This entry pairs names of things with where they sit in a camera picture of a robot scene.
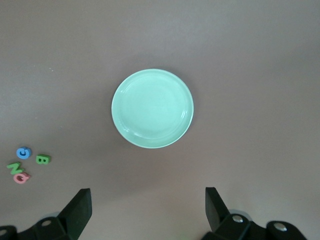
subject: plate rim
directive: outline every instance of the plate rim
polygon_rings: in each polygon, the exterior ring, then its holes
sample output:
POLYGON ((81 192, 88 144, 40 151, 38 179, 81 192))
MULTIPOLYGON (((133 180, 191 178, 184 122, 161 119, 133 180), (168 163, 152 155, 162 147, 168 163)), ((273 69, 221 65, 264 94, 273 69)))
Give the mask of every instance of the plate rim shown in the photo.
POLYGON ((144 148, 144 149, 160 149, 160 148, 164 148, 164 147, 167 147, 171 144, 174 144, 176 141, 178 141, 183 135, 185 135, 185 133, 188 131, 188 129, 190 128, 190 125, 192 123, 192 120, 193 120, 193 117, 194 117, 194 111, 195 111, 195 106, 194 106, 194 100, 193 100, 193 96, 191 94, 191 91, 190 89, 188 88, 188 86, 186 85, 186 83, 180 78, 178 77, 177 75, 173 74, 172 72, 169 72, 167 70, 164 70, 164 69, 159 69, 159 68, 147 68, 147 69, 143 69, 143 70, 139 70, 139 71, 136 71, 134 72, 133 74, 129 75, 128 77, 126 77, 120 84, 119 86, 117 87, 117 89, 115 90, 114 94, 113 94, 113 97, 112 97, 112 102, 111 102, 111 116, 112 116, 112 121, 113 121, 113 124, 116 128, 116 130, 120 133, 120 135, 126 140, 128 141, 129 143, 135 145, 135 146, 138 146, 140 148, 144 148), (129 139, 127 139, 122 133, 121 131, 119 131, 118 129, 118 126, 115 122, 115 118, 114 118, 114 112, 116 111, 115 110, 115 107, 114 107, 114 104, 115 104, 115 97, 116 95, 118 94, 118 92, 120 91, 121 87, 123 85, 125 85, 128 81, 130 81, 135 75, 137 74, 140 74, 140 73, 143 73, 143 72, 150 72, 150 71, 156 71, 156 72, 161 72, 161 73, 165 73, 165 74, 169 74, 171 75, 174 79, 180 81, 183 85, 183 87, 185 88, 186 92, 187 92, 187 98, 188 98, 188 102, 189 104, 191 105, 191 114, 190 114, 190 119, 189 121, 187 122, 187 126, 186 128, 184 129, 184 131, 179 135, 179 137, 175 138, 174 141, 170 141, 170 143, 168 144, 161 144, 160 146, 145 146, 145 145, 142 145, 142 144, 138 144, 138 143, 135 143, 129 139))

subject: round plate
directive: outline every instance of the round plate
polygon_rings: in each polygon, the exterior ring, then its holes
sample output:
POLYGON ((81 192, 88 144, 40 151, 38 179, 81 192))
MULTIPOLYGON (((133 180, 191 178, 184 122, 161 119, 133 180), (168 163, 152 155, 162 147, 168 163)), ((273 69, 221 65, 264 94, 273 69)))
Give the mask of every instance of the round plate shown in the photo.
POLYGON ((115 127, 126 140, 156 149, 185 134, 194 115, 194 102, 179 77, 161 69, 146 69, 120 84, 111 112, 115 127))

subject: gray background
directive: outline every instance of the gray background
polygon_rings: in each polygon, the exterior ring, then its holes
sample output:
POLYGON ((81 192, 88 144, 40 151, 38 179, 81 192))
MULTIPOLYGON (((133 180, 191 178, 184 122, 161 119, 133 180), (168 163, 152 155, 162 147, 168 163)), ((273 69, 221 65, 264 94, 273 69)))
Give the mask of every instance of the gray background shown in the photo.
POLYGON ((0 225, 22 231, 91 188, 81 240, 199 240, 214 186, 263 227, 319 238, 318 0, 2 0, 0 83, 0 225), (128 143, 111 116, 118 85, 148 68, 194 99, 190 129, 161 149, 128 143), (6 165, 22 146, 20 185, 6 165))

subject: plate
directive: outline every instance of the plate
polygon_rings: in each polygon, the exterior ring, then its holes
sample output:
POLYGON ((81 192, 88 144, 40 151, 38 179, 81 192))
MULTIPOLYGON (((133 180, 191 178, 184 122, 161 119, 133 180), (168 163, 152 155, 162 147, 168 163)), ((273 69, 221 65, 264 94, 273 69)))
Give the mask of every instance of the plate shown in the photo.
POLYGON ((145 69, 119 85, 111 113, 116 129, 126 140, 157 149, 185 134, 194 115, 194 102, 179 77, 162 69, 145 69))

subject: mint green plate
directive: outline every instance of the mint green plate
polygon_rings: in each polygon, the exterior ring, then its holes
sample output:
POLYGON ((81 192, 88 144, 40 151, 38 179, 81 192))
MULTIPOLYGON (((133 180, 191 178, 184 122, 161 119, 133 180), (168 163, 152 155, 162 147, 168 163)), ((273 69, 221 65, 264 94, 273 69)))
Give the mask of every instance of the mint green plate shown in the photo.
POLYGON ((179 77, 161 69, 146 69, 120 84, 111 112, 116 129, 126 140, 157 149, 185 134, 194 115, 194 102, 179 77))

